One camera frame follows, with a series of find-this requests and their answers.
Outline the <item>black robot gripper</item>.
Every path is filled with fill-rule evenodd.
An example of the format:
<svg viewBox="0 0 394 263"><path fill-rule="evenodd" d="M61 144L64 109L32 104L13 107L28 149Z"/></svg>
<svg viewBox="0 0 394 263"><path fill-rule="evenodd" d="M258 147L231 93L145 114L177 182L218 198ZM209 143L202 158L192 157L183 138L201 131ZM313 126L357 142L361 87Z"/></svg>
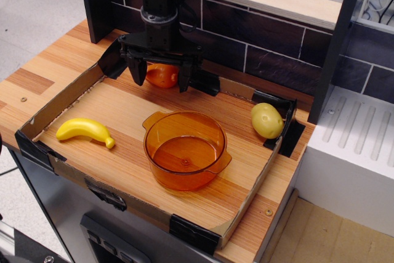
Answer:
<svg viewBox="0 0 394 263"><path fill-rule="evenodd" d="M144 84L147 63L168 63L179 67L178 85L186 92L193 72L201 69L202 48L181 34L179 19L171 22L145 24L141 32L118 37L119 64L129 69L138 86Z"/></svg>

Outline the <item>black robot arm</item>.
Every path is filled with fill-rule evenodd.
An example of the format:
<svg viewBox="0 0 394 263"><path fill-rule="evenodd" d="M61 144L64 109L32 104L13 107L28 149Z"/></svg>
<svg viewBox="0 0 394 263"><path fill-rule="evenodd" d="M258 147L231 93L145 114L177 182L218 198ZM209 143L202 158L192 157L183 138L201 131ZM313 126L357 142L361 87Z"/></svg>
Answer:
<svg viewBox="0 0 394 263"><path fill-rule="evenodd" d="M201 46L181 34L179 15L184 1L142 0L140 16L144 31L118 38L120 55L139 86L145 81L148 62L176 66L180 92L188 89L193 74L201 68Z"/></svg>

